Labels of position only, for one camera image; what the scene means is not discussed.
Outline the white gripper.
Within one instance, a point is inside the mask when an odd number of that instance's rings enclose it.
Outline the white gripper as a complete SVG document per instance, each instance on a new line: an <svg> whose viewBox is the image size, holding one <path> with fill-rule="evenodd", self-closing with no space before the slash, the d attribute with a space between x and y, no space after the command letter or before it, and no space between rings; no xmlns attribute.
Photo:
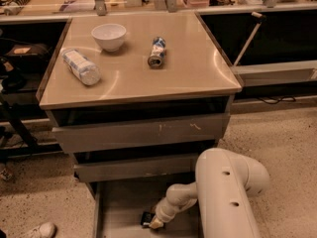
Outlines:
<svg viewBox="0 0 317 238"><path fill-rule="evenodd" d="M179 207L170 204L164 197L157 205L152 206L151 213L156 213L156 217L152 219L149 227L152 229L163 228L164 224L170 222L178 212Z"/></svg>

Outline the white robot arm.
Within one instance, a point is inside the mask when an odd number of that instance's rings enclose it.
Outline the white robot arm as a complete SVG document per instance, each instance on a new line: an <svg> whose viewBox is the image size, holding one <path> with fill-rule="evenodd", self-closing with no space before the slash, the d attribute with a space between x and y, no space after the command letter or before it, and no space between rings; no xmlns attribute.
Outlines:
<svg viewBox="0 0 317 238"><path fill-rule="evenodd" d="M197 159L194 182L167 189L155 207L150 227L159 229L198 204L204 238L261 238L249 198L268 188L268 171L257 160L229 150L208 149Z"/></svg>

